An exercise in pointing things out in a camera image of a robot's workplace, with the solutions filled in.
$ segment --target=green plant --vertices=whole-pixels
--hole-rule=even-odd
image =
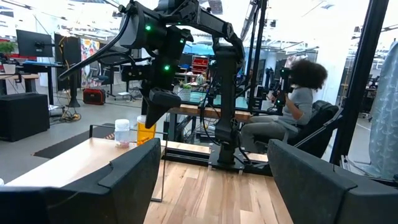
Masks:
[[[184,89],[191,89],[192,86],[189,84],[186,84],[184,81],[180,80],[180,88],[184,88]]]
[[[0,52],[9,54],[14,51],[15,43],[13,42],[0,42]]]

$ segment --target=small container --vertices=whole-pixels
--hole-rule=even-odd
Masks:
[[[147,116],[140,115],[137,117],[137,145],[140,146],[146,141],[153,139],[156,132],[156,124],[150,128],[145,128],[145,121]]]
[[[129,147],[130,121],[128,119],[117,119],[114,122],[114,141],[116,147]]]

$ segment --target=black floor mat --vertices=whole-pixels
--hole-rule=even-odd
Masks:
[[[104,126],[112,126],[114,124],[102,124]],[[102,128],[102,127],[95,127],[93,128],[93,137],[95,138],[106,138],[106,139],[113,139],[113,128]],[[69,149],[77,146],[78,144],[86,141],[89,138],[89,131],[85,131],[84,133],[78,134],[70,139],[64,140],[62,142],[56,143],[53,146],[47,147],[42,149],[38,152],[35,152],[34,156],[39,156],[47,159],[53,159],[54,157],[59,156],[60,154],[68,151]]]

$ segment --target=woman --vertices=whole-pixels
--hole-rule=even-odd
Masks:
[[[291,69],[290,82],[293,92],[285,96],[286,105],[282,116],[253,116],[248,124],[242,127],[242,139],[245,150],[258,152],[254,144],[254,137],[267,136],[269,139],[284,138],[287,131],[283,125],[275,122],[279,119],[288,124],[297,126],[306,125],[312,115],[313,90],[322,89],[323,82],[328,76],[326,69],[317,63],[308,60],[295,62]]]

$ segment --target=red case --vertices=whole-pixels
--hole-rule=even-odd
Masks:
[[[102,89],[83,90],[83,102],[90,105],[104,105],[106,101],[106,92]]]

